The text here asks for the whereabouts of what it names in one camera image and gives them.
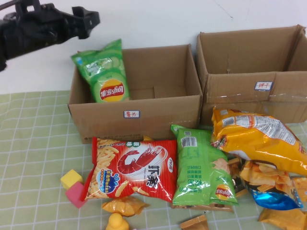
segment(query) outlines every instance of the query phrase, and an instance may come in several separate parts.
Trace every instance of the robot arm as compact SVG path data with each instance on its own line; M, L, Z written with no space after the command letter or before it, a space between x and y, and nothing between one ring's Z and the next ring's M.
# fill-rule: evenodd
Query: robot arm
M0 5L0 11L13 5L16 12L0 20L0 71L6 68L6 60L73 37L86 39L100 23L98 12L78 6L68 14L52 3L41 5L39 0L12 0ZM28 6L33 6L34 11L28 11Z

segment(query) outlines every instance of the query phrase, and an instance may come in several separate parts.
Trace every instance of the green chip bag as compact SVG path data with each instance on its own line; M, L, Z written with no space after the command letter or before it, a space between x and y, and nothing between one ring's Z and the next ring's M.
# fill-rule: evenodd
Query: green chip bag
M121 39L111 42L100 51L84 51L71 58L82 77L91 86L96 102L117 102L129 99Z
M172 125L178 145L173 205L237 205L227 157L210 145L211 132Z

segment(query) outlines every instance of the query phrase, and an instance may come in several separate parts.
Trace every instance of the blue snack bag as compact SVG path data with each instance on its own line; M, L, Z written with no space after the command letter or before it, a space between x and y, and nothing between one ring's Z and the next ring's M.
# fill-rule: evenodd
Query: blue snack bag
M303 208L294 182L286 171L277 170L266 162L246 161L240 177L259 206L275 210Z

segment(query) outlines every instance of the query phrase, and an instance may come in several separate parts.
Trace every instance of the yellow figurine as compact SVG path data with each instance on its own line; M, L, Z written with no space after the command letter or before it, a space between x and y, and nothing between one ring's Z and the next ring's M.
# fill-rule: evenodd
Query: yellow figurine
M106 230L129 230L129 225L119 213L113 213L109 217Z

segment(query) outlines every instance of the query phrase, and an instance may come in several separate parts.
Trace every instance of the white wall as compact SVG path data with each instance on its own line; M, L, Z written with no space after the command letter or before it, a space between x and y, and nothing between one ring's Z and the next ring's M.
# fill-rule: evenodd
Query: white wall
M86 40L74 38L7 61L0 72L0 94L68 90L74 68L70 55L100 49L117 38L123 39L123 48L194 47L200 31L307 26L307 0L41 0L49 2L69 13L72 6L99 11L101 23ZM0 17L11 11L1 11Z

